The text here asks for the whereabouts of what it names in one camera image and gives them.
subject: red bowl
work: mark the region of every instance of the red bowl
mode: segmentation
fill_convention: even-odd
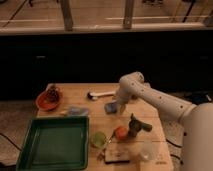
[[[53,110],[55,109],[61,102],[62,93],[58,91],[59,100],[56,102],[49,102],[47,101],[47,91],[43,91],[41,94],[38,95],[36,98],[36,106],[43,111]]]

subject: plastic tray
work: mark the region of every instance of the plastic tray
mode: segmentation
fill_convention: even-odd
[[[81,170],[88,163],[88,117],[34,119],[17,171]]]

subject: food item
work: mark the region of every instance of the food item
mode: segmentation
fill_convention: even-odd
[[[59,94],[56,86],[53,84],[50,86],[50,88],[47,90],[46,100],[48,102],[57,102],[59,101]]]
[[[115,137],[117,140],[125,140],[128,135],[128,129],[125,126],[119,126],[115,129]]]

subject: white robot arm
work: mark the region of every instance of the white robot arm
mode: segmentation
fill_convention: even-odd
[[[127,104],[134,95],[171,115],[184,127],[181,171],[213,170],[213,104],[195,105],[143,85],[144,77],[134,72],[120,78],[116,100]]]

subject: plastic cup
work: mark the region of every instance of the plastic cup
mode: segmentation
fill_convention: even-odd
[[[98,131],[91,135],[90,142],[93,147],[102,148],[106,143],[106,135],[103,132]]]

